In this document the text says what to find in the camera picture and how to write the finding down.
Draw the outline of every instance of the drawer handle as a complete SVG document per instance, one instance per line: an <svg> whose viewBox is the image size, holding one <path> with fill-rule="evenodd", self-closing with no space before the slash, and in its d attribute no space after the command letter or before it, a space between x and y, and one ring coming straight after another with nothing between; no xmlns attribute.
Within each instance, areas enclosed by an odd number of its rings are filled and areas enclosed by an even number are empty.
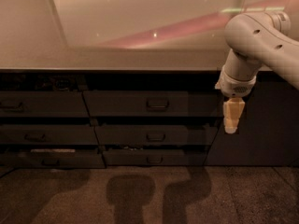
<svg viewBox="0 0 299 224"><path fill-rule="evenodd" d="M147 133L147 140L149 142L163 142L165 138L165 133Z"/></svg>
<svg viewBox="0 0 299 224"><path fill-rule="evenodd" d="M0 103L0 109L11 112L23 112L24 105L22 104L22 102L19 102L17 105L3 105L2 103Z"/></svg>
<svg viewBox="0 0 299 224"><path fill-rule="evenodd" d="M147 157L147 162L151 164L160 164L163 162L163 157L161 157L159 160L151 160L149 157Z"/></svg>
<svg viewBox="0 0 299 224"><path fill-rule="evenodd" d="M59 163L59 160L47 160L47 161L43 160L41 162L41 165L47 166L47 167L57 167L60 165L60 163Z"/></svg>
<svg viewBox="0 0 299 224"><path fill-rule="evenodd" d="M43 133L42 135L34 135L34 134L26 134L24 136L25 140L30 142L46 142L46 135Z"/></svg>
<svg viewBox="0 0 299 224"><path fill-rule="evenodd" d="M165 111L169 107L168 99L148 99L147 109L152 111Z"/></svg>

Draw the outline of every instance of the black drawer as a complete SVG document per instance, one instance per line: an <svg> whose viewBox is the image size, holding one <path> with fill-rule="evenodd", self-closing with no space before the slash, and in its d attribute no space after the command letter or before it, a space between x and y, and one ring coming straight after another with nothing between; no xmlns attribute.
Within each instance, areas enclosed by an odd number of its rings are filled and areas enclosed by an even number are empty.
<svg viewBox="0 0 299 224"><path fill-rule="evenodd" d="M2 125L0 145L97 145L87 125Z"/></svg>
<svg viewBox="0 0 299 224"><path fill-rule="evenodd" d="M85 91L90 115L218 117L221 96L216 91Z"/></svg>
<svg viewBox="0 0 299 224"><path fill-rule="evenodd" d="M205 152L186 150L123 150L109 149L103 152L106 165L129 166L201 166Z"/></svg>
<svg viewBox="0 0 299 224"><path fill-rule="evenodd" d="M184 125L103 125L95 127L100 145L210 146L218 128Z"/></svg>
<svg viewBox="0 0 299 224"><path fill-rule="evenodd" d="M1 117L88 117L80 92L0 91Z"/></svg>
<svg viewBox="0 0 299 224"><path fill-rule="evenodd" d="M15 168L105 168L97 147L15 148L0 153L0 163Z"/></svg>

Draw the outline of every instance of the cabinet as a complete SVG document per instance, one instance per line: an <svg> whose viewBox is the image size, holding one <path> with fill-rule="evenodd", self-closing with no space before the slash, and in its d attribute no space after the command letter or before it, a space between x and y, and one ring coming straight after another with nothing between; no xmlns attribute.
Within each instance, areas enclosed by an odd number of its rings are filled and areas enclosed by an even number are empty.
<svg viewBox="0 0 299 224"><path fill-rule="evenodd" d="M238 132L229 135L218 77L0 74L0 164L297 165L299 92L261 72Z"/></svg>

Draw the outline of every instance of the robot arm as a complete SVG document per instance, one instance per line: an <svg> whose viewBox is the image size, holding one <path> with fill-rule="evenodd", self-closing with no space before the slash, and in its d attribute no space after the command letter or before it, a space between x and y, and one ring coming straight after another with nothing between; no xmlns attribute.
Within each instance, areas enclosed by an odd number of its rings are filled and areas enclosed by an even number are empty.
<svg viewBox="0 0 299 224"><path fill-rule="evenodd" d="M242 97L250 93L262 64L299 90L299 42L286 36L290 28L284 12L244 13L226 25L231 50L217 88L231 98L223 106L227 133L235 132L245 105Z"/></svg>

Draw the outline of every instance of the floor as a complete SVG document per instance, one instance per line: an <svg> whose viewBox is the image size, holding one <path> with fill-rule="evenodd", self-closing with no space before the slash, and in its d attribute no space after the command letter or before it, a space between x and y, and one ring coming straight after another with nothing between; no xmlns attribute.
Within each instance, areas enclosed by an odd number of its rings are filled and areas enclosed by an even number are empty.
<svg viewBox="0 0 299 224"><path fill-rule="evenodd" d="M299 223L299 168L0 167L3 223Z"/></svg>

